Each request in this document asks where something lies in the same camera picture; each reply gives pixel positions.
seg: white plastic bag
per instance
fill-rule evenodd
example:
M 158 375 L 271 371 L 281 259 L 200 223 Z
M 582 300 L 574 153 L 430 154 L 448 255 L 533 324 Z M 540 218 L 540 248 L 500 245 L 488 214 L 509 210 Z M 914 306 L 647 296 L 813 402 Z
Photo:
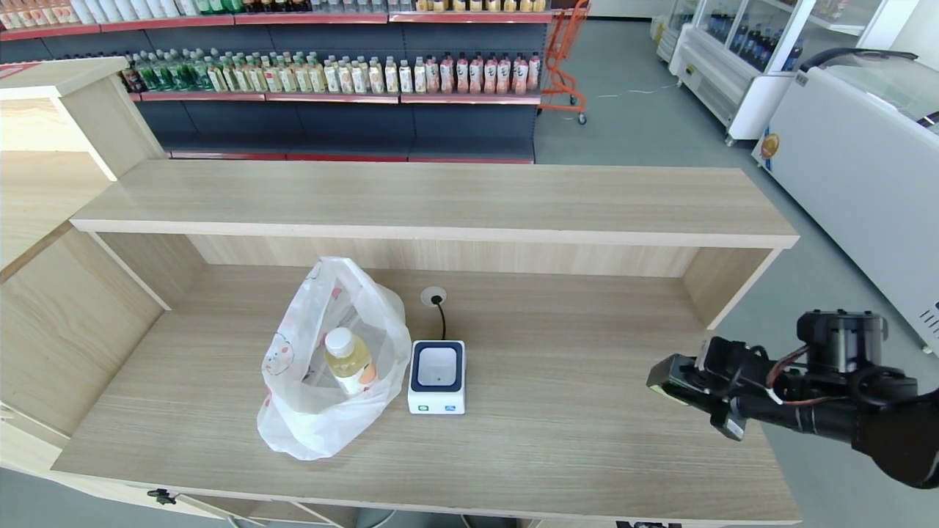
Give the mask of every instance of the white plastic bag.
M 372 352 L 378 378 L 346 397 L 326 367 L 323 341 L 344 326 Z M 324 256 L 303 280 L 270 343 L 261 374 L 270 394 L 257 430 L 274 451 L 301 460 L 331 457 L 401 392 L 410 361 L 404 304 L 348 258 Z

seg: wooden shelf panel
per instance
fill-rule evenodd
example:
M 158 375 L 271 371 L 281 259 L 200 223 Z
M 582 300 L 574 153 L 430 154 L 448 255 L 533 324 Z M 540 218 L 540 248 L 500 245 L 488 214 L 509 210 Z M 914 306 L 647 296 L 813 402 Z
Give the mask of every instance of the wooden shelf panel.
M 72 222 L 136 233 L 694 247 L 788 248 L 798 238 L 739 169 L 677 167 L 146 161 Z
M 679 279 L 372 272 L 401 295 L 414 339 L 439 332 L 421 290 L 447 289 L 448 334 L 468 346 L 468 413 L 414 416 L 401 395 L 333 458 L 270 451 L 255 425 L 266 394 L 259 367 L 307 271 L 207 267 L 154 324 L 54 469 L 314 504 L 799 519 L 757 424 L 732 443 L 706 415 L 645 388 L 652 365 L 692 353 L 704 336 Z M 432 465 L 444 471 L 428 472 Z M 734 477 L 700 477 L 728 472 Z

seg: power cord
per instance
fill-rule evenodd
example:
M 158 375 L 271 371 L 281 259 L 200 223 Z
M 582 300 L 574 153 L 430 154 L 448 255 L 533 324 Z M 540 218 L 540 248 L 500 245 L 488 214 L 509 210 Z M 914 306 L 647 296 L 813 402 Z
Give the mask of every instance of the power cord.
M 443 298 L 439 295 L 435 295 L 430 298 L 430 303 L 435 305 L 440 311 L 440 323 L 443 326 L 443 335 L 440 338 L 440 341 L 447 340 L 447 318 L 443 315 Z

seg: display refrigerator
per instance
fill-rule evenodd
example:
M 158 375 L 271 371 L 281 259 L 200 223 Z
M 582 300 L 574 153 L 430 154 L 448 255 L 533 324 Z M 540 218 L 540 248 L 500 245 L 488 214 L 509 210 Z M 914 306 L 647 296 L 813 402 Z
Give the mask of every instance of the display refrigerator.
M 728 146 L 758 139 L 803 59 L 889 48 L 918 1 L 700 0 L 669 70 L 724 124 Z
M 915 57 L 810 59 L 753 156 L 939 349 L 939 71 Z
M 685 24 L 691 23 L 695 17 L 695 11 L 700 5 L 699 0 L 673 0 L 671 10 L 666 18 L 665 29 L 662 31 L 658 40 L 658 47 L 655 53 L 665 62 L 670 62 L 675 53 L 675 45 L 678 43 L 678 36 L 682 33 Z

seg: glass refrigerator door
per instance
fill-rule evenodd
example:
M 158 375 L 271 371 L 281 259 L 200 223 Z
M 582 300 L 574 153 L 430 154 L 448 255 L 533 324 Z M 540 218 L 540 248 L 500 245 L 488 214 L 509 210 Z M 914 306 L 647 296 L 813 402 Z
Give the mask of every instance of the glass refrigerator door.
M 682 26 L 690 23 L 695 17 L 698 0 L 676 0 L 669 17 L 669 29 L 675 33 L 682 32 Z
M 706 0 L 698 27 L 725 47 L 744 0 Z
M 819 68 L 862 92 L 888 102 L 910 120 L 933 130 L 939 113 L 939 71 L 891 53 L 857 51 Z
M 798 70 L 802 61 L 825 50 L 856 47 L 881 3 L 882 0 L 816 0 L 783 70 Z

